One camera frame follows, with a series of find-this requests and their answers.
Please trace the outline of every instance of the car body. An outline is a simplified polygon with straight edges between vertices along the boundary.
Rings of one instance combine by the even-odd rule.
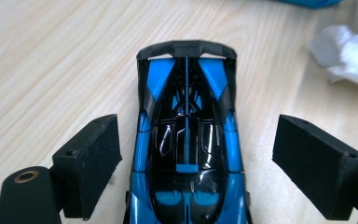
[[[201,40],[139,51],[124,223],[251,223],[235,121],[236,58]]]

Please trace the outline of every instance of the blue and black toy car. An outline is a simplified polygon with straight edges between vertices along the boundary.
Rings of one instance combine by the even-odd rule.
[[[229,47],[199,40],[139,51],[124,223],[251,223],[235,122],[236,58]]]

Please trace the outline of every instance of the white tissue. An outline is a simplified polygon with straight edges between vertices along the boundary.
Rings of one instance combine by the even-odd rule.
[[[346,25],[330,26],[310,42],[310,51],[330,73],[330,81],[358,83],[358,35]]]

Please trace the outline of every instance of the wood grain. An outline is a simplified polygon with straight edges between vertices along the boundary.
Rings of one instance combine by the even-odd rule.
[[[90,120],[117,113],[124,160],[89,223],[121,223],[138,113],[135,55],[162,41],[205,39],[239,54],[237,117],[254,222],[341,223],[324,220],[271,157],[281,113],[358,149],[358,86],[329,84],[308,50],[329,25],[358,29],[356,15],[355,0],[318,10],[255,0],[1,0],[0,186],[21,168],[51,166]],[[348,223],[357,220],[354,210]]]

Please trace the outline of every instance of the light wood surface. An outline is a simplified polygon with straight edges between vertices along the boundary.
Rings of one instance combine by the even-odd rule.
[[[254,223],[329,222],[271,160],[281,113],[358,149],[358,86],[329,84],[308,44],[358,31],[358,1],[313,10],[275,1],[0,1],[0,187],[51,156],[92,119],[117,113],[118,166],[89,223],[121,223],[138,114],[139,49],[205,39],[238,55],[237,117]],[[80,220],[63,219],[63,223]]]

